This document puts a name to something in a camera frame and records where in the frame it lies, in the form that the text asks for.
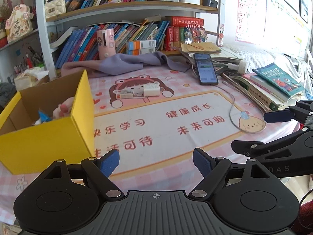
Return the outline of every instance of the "teal book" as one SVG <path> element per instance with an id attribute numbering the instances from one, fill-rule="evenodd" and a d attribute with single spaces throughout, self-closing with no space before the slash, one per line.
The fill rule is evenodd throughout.
<path id="1" fill-rule="evenodd" d="M 304 87 L 301 84 L 295 81 L 288 73 L 279 68 L 275 63 L 252 70 L 290 97 L 304 90 Z"/>
<path id="2" fill-rule="evenodd" d="M 99 28 L 99 26 L 95 25 L 91 31 L 89 32 L 89 34 L 87 35 L 84 43 L 81 45 L 76 57 L 74 58 L 74 62 L 77 62 L 81 56 L 81 54 L 83 53 L 83 51 L 85 50 L 88 42 L 90 41 L 91 37 L 93 36 L 93 34 L 97 31 L 97 29 Z"/>

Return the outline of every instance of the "orange border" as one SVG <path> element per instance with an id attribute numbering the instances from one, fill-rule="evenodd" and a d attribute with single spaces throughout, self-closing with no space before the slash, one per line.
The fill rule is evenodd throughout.
<path id="1" fill-rule="evenodd" d="M 156 102 L 144 103 L 144 104 L 137 105 L 137 106 L 125 107 L 124 109 L 109 110 L 109 111 L 106 111 L 106 112 L 103 112 L 103 113 L 99 113 L 99 114 L 95 115 L 94 117 L 96 118 L 96 117 L 99 117 L 99 116 L 103 116 L 103 115 L 107 115 L 107 114 L 111 114 L 111 113 L 116 113 L 116 112 L 120 112 L 120 111 L 124 111 L 124 110 L 130 110 L 130 109 L 143 107 L 143 106 L 147 106 L 147 105 L 152 105 L 152 104 L 156 104 L 156 103 L 162 103 L 162 102 L 167 102 L 167 101 L 171 101 L 171 100 L 182 99 L 182 98 L 198 96 L 198 95 L 204 95 L 204 94 L 210 94 L 210 93 L 220 94 L 229 103 L 233 104 L 230 101 L 229 98 L 227 98 L 224 94 L 220 93 L 219 91 L 206 91 L 206 92 L 200 92 L 200 93 L 194 93 L 194 94 L 189 94 L 189 95 L 184 95 L 184 96 L 178 96 L 178 97 L 172 97 L 172 98 L 168 98 L 168 99 L 158 100 Z M 242 109 L 240 109 L 236 104 L 234 106 L 238 110 L 242 111 Z M 227 136 L 225 138 L 222 138 L 222 139 L 220 139 L 217 142 L 210 143 L 210 144 L 202 146 L 200 148 L 202 148 L 205 151 L 209 151 L 212 148 L 221 146 L 221 145 L 229 142 L 230 140 L 234 140 L 234 139 L 236 139 L 236 138 L 238 138 L 239 136 L 242 136 L 242 135 L 244 135 L 244 132 L 239 131 L 239 132 L 236 132 L 236 133 L 234 133 L 232 135 L 229 135 L 229 136 Z M 143 174 L 143 173 L 148 173 L 148 172 L 151 172 L 151 171 L 156 170 L 156 169 L 161 169 L 163 167 L 166 167 L 166 166 L 169 166 L 169 165 L 173 165 L 175 163 L 178 163 L 178 162 L 181 162 L 181 161 L 189 159 L 192 156 L 192 152 L 193 152 L 193 150 L 189 151 L 189 152 L 186 152 L 184 154 L 181 154 L 181 155 L 178 155 L 178 156 L 175 156 L 175 157 L 172 157 L 172 158 L 169 158 L 169 159 L 157 162 L 157 163 L 153 163 L 153 164 L 150 164 L 150 165 L 147 165 L 147 166 L 143 166 L 143 167 L 140 167 L 140 168 L 136 168 L 136 169 L 124 171 L 124 172 L 121 172 L 121 173 L 113 174 L 113 175 L 110 176 L 110 179 L 112 181 L 114 181 L 114 180 L 121 180 L 121 179 L 129 178 L 129 177 L 133 177 L 133 176 L 136 176 L 136 175 L 140 175 L 140 174 Z"/>

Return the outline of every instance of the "gray cloth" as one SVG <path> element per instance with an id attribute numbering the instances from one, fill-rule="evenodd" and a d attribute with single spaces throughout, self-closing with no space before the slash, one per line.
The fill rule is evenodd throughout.
<path id="1" fill-rule="evenodd" d="M 10 83 L 0 84 L 0 106 L 5 107 L 16 93 L 15 85 Z"/>
<path id="2" fill-rule="evenodd" d="M 77 71 L 87 70 L 89 78 L 98 78 L 108 75 L 119 75 L 130 71 L 143 69 L 145 65 L 167 65 L 171 70 L 186 72 L 187 64 L 173 62 L 162 52 L 132 56 L 127 54 L 115 54 L 101 61 L 67 62 L 63 64 L 61 75 L 65 76 Z"/>

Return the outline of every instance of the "ribbed gray panel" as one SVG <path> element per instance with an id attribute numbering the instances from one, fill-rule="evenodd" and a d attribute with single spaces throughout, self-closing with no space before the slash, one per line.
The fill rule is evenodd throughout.
<path id="1" fill-rule="evenodd" d="M 68 235 L 243 235 L 223 224 L 205 202 L 177 192 L 136 192 L 108 202 L 88 225 Z M 290 230 L 277 235 L 292 235 Z"/>

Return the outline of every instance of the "yellow box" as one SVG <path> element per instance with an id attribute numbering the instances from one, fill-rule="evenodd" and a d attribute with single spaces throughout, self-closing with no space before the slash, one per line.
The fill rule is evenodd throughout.
<path id="1" fill-rule="evenodd" d="M 73 96 L 71 116 L 32 126 L 39 109 L 52 117 Z M 80 163 L 93 153 L 94 103 L 86 71 L 22 90 L 0 114 L 0 162 L 12 174 L 42 172 L 57 159 Z"/>

